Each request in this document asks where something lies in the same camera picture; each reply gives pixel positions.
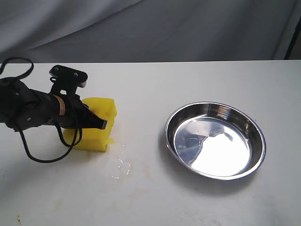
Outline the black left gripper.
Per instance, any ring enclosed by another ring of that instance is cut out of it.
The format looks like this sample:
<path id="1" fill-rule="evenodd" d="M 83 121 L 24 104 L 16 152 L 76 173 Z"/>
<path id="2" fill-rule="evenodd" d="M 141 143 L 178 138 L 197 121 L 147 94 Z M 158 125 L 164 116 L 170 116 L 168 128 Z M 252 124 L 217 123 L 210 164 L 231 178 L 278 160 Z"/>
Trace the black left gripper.
<path id="1" fill-rule="evenodd" d="M 47 125 L 58 125 L 64 129 L 105 129 L 107 122 L 90 111 L 78 95 L 47 94 Z"/>

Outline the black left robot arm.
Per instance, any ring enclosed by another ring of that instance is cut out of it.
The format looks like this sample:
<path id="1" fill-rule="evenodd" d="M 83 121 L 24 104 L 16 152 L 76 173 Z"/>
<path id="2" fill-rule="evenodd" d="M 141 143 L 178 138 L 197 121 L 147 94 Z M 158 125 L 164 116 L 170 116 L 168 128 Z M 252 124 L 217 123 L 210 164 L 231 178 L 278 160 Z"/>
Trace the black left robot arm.
<path id="1" fill-rule="evenodd" d="M 15 131 L 42 125 L 64 129 L 105 129 L 107 121 L 94 114 L 77 94 L 44 93 L 11 77 L 0 80 L 0 121 Z"/>

